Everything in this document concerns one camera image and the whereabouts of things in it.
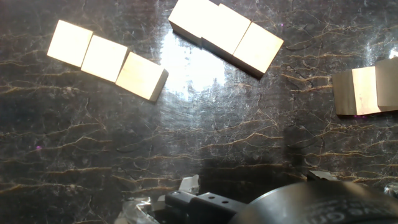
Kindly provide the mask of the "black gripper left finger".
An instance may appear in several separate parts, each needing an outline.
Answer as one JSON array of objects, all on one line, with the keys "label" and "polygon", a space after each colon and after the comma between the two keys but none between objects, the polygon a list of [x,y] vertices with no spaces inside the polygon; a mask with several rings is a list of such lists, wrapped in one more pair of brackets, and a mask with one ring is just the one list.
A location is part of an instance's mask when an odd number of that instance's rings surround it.
[{"label": "black gripper left finger", "polygon": [[184,177],[178,190],[165,196],[166,207],[185,215],[189,223],[222,224],[229,223],[247,206],[211,192],[198,195],[199,180],[199,175]]}]

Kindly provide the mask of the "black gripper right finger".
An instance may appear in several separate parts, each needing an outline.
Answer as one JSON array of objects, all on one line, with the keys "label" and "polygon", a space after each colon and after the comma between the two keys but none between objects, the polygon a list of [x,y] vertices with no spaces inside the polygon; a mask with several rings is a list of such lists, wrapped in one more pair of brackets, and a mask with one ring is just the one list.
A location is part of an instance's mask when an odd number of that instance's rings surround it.
[{"label": "black gripper right finger", "polygon": [[308,181],[327,180],[338,181],[338,179],[329,172],[310,170],[307,174]]}]

